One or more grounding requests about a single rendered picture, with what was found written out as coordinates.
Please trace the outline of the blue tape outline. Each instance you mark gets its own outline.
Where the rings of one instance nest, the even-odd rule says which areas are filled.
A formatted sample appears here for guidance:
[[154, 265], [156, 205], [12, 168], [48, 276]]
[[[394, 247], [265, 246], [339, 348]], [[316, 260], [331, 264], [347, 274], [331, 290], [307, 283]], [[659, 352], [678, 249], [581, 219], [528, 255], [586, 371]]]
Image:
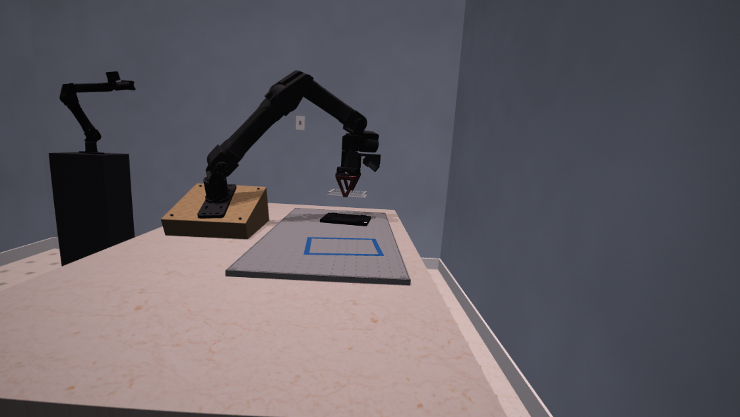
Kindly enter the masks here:
[[375, 238], [341, 238], [341, 240], [372, 240], [378, 254], [348, 254], [348, 253], [310, 253], [311, 240], [314, 237], [307, 237], [304, 255], [362, 255], [362, 256], [384, 256]]

